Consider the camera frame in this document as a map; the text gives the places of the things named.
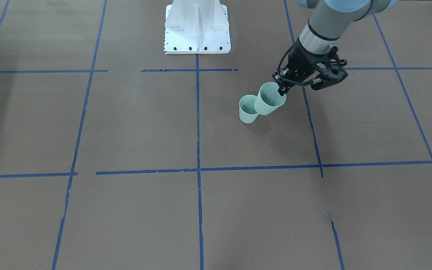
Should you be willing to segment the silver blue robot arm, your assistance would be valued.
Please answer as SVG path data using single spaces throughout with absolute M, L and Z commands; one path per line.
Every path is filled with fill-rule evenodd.
M 313 90 L 339 84 L 348 73 L 347 61 L 339 58 L 337 41 L 350 24 L 392 7 L 394 0 L 298 0 L 313 14 L 298 39 L 283 55 L 288 62 L 273 74 L 281 96 L 294 86 Z

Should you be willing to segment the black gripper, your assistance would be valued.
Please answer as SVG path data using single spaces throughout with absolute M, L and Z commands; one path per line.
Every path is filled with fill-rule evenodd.
M 317 71 L 315 68 L 318 63 L 317 60 L 322 57 L 322 54 L 307 51 L 301 41 L 297 39 L 289 51 L 285 71 L 273 73 L 273 79 L 278 85 L 278 94 L 283 97 L 291 88 L 304 84 L 305 80 Z

